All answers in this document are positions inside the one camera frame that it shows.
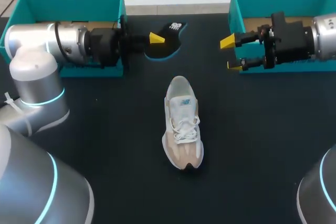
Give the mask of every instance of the teal box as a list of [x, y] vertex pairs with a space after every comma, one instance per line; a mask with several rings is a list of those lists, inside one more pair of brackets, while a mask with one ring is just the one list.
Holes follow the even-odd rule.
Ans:
[[[336, 0], [231, 0], [228, 21], [231, 33], [245, 33], [244, 18], [265, 18], [275, 12], [286, 17], [315, 17], [336, 13]], [[235, 48], [236, 58], [255, 58], [265, 55], [258, 41]], [[294, 62], [276, 65], [273, 69], [262, 66], [243, 73], [336, 71], [336, 61]]]
[[[4, 37], [7, 29], [17, 24], [47, 21], [118, 22], [126, 17], [124, 0], [18, 0], [0, 40], [0, 54], [10, 62]], [[64, 67], [62, 77], [119, 77], [123, 75], [121, 60], [115, 67]]]

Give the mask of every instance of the sneaker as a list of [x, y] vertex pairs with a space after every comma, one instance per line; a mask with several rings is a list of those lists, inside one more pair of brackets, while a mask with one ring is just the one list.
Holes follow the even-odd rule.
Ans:
[[169, 161], [178, 169], [198, 168], [203, 160], [198, 103], [183, 76], [170, 83], [164, 99], [166, 132], [162, 144]]

